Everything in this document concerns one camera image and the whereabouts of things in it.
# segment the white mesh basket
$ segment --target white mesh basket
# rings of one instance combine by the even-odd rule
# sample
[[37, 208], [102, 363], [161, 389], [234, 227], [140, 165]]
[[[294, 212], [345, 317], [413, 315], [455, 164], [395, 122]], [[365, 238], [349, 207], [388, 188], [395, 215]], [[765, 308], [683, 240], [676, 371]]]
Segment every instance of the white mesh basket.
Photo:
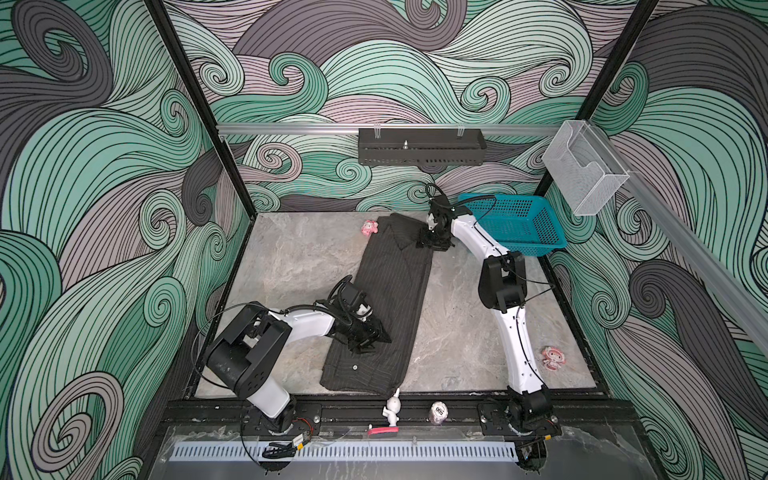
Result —
[[620, 159], [602, 147], [604, 142], [610, 144], [600, 128], [566, 120], [544, 152], [544, 165], [574, 215], [597, 215], [629, 178]]

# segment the small pink plush toy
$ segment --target small pink plush toy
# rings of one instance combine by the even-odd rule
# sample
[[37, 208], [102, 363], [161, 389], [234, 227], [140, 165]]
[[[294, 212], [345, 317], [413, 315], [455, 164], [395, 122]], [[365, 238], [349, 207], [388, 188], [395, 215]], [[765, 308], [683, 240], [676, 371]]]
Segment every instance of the small pink plush toy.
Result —
[[366, 220], [366, 222], [362, 225], [362, 228], [360, 229], [360, 231], [366, 237], [370, 237], [371, 233], [379, 232], [379, 224], [377, 222], [374, 222], [373, 220]]
[[565, 354], [553, 346], [546, 346], [541, 354], [544, 355], [544, 366], [550, 370], [557, 370], [565, 365]]

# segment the teal plastic basket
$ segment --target teal plastic basket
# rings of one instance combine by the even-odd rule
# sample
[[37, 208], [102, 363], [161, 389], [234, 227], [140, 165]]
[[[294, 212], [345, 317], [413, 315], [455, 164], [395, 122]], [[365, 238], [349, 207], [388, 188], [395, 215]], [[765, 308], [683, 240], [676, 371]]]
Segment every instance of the teal plastic basket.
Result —
[[[478, 195], [460, 194], [459, 200], [466, 200]], [[565, 248], [563, 227], [558, 222], [546, 198], [535, 195], [496, 195], [468, 202], [478, 223], [501, 245], [510, 251], [516, 250], [530, 257], [541, 257], [556, 248]]]

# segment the wave patterned wallpaper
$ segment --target wave patterned wallpaper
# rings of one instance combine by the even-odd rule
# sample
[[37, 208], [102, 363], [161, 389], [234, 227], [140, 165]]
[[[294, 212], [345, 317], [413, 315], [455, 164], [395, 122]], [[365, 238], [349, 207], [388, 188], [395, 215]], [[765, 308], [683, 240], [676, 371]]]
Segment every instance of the wave patterned wallpaper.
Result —
[[247, 218], [142, 0], [0, 2], [0, 63], [3, 476], [135, 478]]
[[[664, 14], [595, 120], [768, 311], [768, 3]], [[548, 198], [569, 241], [550, 260], [670, 478], [765, 479], [768, 360], [739, 319], [628, 192], [596, 217], [574, 217], [557, 189]]]
[[[167, 0], [167, 8], [219, 122], [559, 124], [576, 115], [634, 3]], [[451, 197], [531, 194], [547, 146], [492, 137], [481, 167], [420, 170], [362, 167], [352, 136], [227, 140], [262, 211], [421, 210], [423, 182], [432, 181]]]

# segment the marble surface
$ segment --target marble surface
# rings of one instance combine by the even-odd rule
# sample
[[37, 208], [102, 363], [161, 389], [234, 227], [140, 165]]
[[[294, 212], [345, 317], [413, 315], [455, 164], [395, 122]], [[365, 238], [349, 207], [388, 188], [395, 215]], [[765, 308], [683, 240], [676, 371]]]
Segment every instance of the marble surface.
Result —
[[[227, 305], [258, 300], [279, 310], [325, 298], [338, 280], [354, 275], [368, 238], [365, 220], [384, 212], [260, 214], [253, 227]], [[424, 212], [408, 213], [422, 218]], [[526, 257], [530, 280], [545, 282], [538, 259]], [[402, 390], [505, 390], [507, 366], [493, 314], [477, 294], [480, 264], [460, 242], [435, 252], [432, 272]], [[547, 285], [528, 284], [528, 298]], [[221, 331], [239, 308], [222, 315]], [[539, 372], [551, 389], [594, 387], [594, 381], [552, 292], [527, 305], [528, 332]], [[319, 384], [331, 339], [315, 337], [291, 343], [273, 375], [291, 393], [328, 393]], [[556, 346], [566, 363], [557, 371], [543, 367], [541, 351]], [[216, 379], [205, 369], [205, 376]], [[204, 380], [197, 397], [232, 396]]]

